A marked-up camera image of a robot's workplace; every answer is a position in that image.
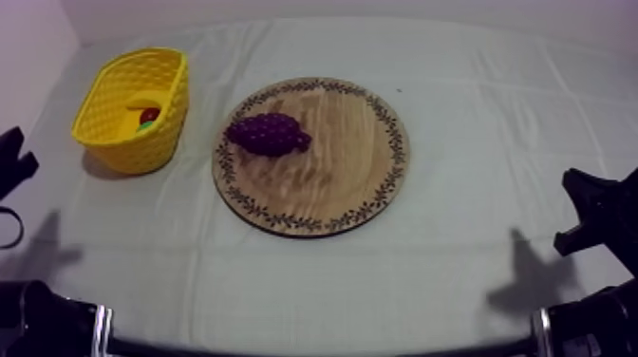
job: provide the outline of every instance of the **red toy fruit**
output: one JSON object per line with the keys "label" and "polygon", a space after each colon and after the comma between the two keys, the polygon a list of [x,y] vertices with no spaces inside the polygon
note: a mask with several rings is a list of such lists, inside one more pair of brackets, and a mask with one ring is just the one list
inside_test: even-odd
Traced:
{"label": "red toy fruit", "polygon": [[140,114],[140,124],[145,122],[154,122],[160,115],[160,110],[157,108],[146,108]]}
{"label": "red toy fruit", "polygon": [[233,122],[225,135],[250,153],[272,158],[289,154],[295,148],[304,152],[312,141],[294,118],[280,113],[259,114]]}

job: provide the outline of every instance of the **table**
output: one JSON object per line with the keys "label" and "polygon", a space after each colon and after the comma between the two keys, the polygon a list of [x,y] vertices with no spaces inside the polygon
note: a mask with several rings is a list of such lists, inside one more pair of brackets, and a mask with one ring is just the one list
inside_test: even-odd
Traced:
{"label": "table", "polygon": [[[190,57],[191,107],[172,161],[120,178],[70,137],[97,70],[138,47]],[[396,200],[317,241],[257,231],[218,196],[216,131],[264,85],[300,76],[382,96],[412,158]],[[45,279],[116,311],[116,333],[242,352],[325,355],[454,348],[521,336],[531,311],[621,283],[603,248],[560,258],[575,167],[638,166],[637,57],[459,24],[287,19],[195,28],[80,50],[27,148],[41,169],[3,204],[28,239],[2,278]]]}

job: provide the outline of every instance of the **cable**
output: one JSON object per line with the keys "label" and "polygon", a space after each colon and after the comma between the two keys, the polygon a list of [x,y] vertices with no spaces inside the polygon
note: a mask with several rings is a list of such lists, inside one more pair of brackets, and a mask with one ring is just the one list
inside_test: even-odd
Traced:
{"label": "cable", "polygon": [[18,236],[15,239],[7,244],[0,245],[0,251],[5,251],[15,248],[18,244],[20,244],[22,238],[25,235],[25,225],[22,223],[22,218],[20,218],[20,216],[18,216],[15,211],[11,210],[11,208],[0,206],[0,214],[12,216],[13,218],[15,218],[15,220],[18,222],[18,225],[20,226],[20,232],[18,232]]}

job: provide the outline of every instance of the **woven basket pattern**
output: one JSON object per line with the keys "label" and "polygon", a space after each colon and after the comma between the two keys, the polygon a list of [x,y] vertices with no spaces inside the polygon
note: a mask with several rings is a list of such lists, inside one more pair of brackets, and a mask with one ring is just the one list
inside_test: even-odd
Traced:
{"label": "woven basket pattern", "polygon": [[[143,90],[169,92],[168,103],[151,127],[131,138],[117,138],[125,102]],[[185,55],[170,48],[141,49],[123,54],[100,71],[72,135],[112,170],[147,173],[173,156],[188,105]]]}

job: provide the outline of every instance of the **floral border pattern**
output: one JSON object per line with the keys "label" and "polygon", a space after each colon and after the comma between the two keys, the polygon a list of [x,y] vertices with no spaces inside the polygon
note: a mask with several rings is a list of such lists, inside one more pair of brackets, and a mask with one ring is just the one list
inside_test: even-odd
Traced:
{"label": "floral border pattern", "polygon": [[403,166],[406,164],[407,153],[403,150],[405,139],[400,131],[398,119],[388,112],[379,97],[367,93],[365,89],[357,85],[343,84],[318,78],[297,84],[274,85],[264,91],[253,94],[244,101],[241,107],[233,114],[232,121],[236,122],[244,118],[245,114],[250,111],[253,106],[263,104],[269,98],[281,93],[309,91],[317,88],[354,95],[356,97],[366,97],[366,102],[375,112],[377,119],[386,126],[385,133],[387,133],[389,137],[387,144],[392,152],[391,158],[394,165],[385,175],[385,179],[381,185],[374,191],[374,198],[370,202],[364,201],[357,209],[348,210],[341,216],[321,220],[295,215],[276,215],[270,212],[269,207],[260,206],[253,197],[244,195],[238,187],[233,186],[235,182],[235,160],[229,149],[228,140],[223,137],[221,144],[216,149],[216,160],[220,168],[220,179],[227,185],[224,193],[228,195],[229,199],[238,204],[246,215],[262,218],[272,231],[276,231],[277,228],[305,229],[311,234],[317,233],[320,235],[322,230],[328,231],[328,234],[334,234],[347,228],[356,227],[381,212],[383,208],[389,204],[391,200],[390,195],[398,189],[399,181],[405,175]]}

